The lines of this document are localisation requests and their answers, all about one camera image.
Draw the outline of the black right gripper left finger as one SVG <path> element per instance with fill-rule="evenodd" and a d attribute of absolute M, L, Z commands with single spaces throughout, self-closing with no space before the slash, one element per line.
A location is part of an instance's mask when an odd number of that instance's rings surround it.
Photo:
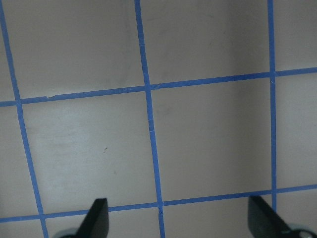
<path fill-rule="evenodd" d="M 109 215 L 106 198 L 94 201 L 77 230 L 76 238 L 106 238 L 109 232 Z"/>

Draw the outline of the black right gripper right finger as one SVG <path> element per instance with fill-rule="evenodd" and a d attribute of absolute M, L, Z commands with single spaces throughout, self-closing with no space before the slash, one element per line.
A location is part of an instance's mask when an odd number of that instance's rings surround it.
<path fill-rule="evenodd" d="M 261 196 L 248 198 L 248 228 L 254 238 L 294 238 L 290 227 Z"/>

